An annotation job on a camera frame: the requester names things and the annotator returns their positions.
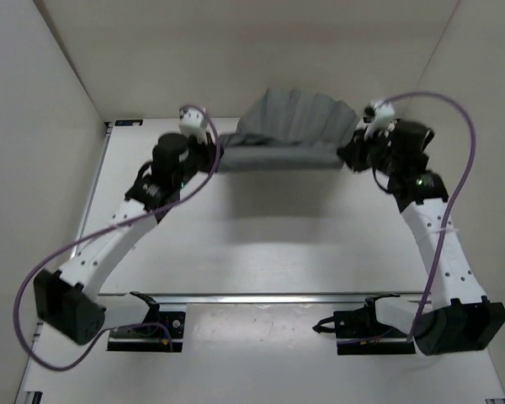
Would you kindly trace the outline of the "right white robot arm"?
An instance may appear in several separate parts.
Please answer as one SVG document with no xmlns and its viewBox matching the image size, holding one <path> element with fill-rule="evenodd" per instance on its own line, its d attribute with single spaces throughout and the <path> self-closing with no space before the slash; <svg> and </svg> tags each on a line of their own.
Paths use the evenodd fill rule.
<svg viewBox="0 0 505 404">
<path fill-rule="evenodd" d="M 505 307 L 489 300 L 470 268 L 450 217 L 459 191 L 448 192 L 428 168 L 425 150 L 433 138 L 431 128 L 398 119 L 391 103 L 377 100 L 364 108 L 352 140 L 338 149 L 351 171 L 386 176 L 380 190 L 394 198 L 428 274 L 418 303 L 374 297 L 360 326 L 375 338 L 396 329 L 427 356 L 480 351 L 505 323 Z"/>
</svg>

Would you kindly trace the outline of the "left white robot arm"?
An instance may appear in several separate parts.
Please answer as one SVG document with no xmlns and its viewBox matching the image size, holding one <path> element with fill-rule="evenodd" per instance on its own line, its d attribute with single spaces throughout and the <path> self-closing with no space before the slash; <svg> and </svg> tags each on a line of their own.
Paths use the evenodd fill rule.
<svg viewBox="0 0 505 404">
<path fill-rule="evenodd" d="M 78 345 L 91 342 L 104 329 L 131 325 L 141 335 L 157 330 L 159 308 L 151 297 L 130 292 L 103 298 L 99 291 L 135 244 L 183 201 L 187 182 L 199 172 L 215 171 L 221 148 L 211 139 L 208 123 L 203 109 L 181 109 L 179 131 L 159 137 L 108 233 L 85 243 L 55 272 L 43 269 L 35 276 L 40 320 Z"/>
</svg>

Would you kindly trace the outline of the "grey pleated skirt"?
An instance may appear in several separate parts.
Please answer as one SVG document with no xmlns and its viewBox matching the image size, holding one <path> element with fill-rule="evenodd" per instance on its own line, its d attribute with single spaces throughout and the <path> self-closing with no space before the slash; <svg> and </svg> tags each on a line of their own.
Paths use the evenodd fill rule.
<svg viewBox="0 0 505 404">
<path fill-rule="evenodd" d="M 342 100 L 302 89 L 270 88 L 220 135 L 219 173 L 337 170 L 339 148 L 352 139 L 358 113 Z"/>
</svg>

